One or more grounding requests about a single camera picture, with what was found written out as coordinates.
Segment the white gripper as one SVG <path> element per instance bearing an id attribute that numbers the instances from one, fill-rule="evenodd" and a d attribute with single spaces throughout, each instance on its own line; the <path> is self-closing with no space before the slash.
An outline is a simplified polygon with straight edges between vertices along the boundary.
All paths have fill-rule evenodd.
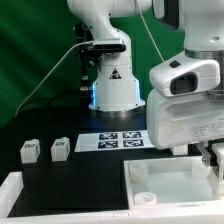
<path id="1" fill-rule="evenodd" d="M 197 143 L 202 162 L 212 166 L 212 155 L 203 142 L 224 138 L 224 102 L 210 101 L 205 93 L 166 98 L 152 90 L 146 120 L 148 136 L 157 149 Z"/>

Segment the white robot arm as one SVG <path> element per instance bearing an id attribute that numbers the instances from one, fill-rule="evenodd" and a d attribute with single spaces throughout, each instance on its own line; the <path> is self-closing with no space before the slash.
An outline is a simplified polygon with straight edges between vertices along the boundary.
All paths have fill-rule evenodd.
<path id="1" fill-rule="evenodd" d="M 217 157 L 203 145 L 224 138 L 224 0 L 67 0 L 93 36 L 98 76 L 89 108 L 106 115 L 146 108 L 157 149 L 195 144 L 208 166 Z M 153 85 L 140 98 L 132 72 L 131 40 L 110 20 L 148 9 L 160 23 L 185 32 L 184 51 L 149 72 Z"/>

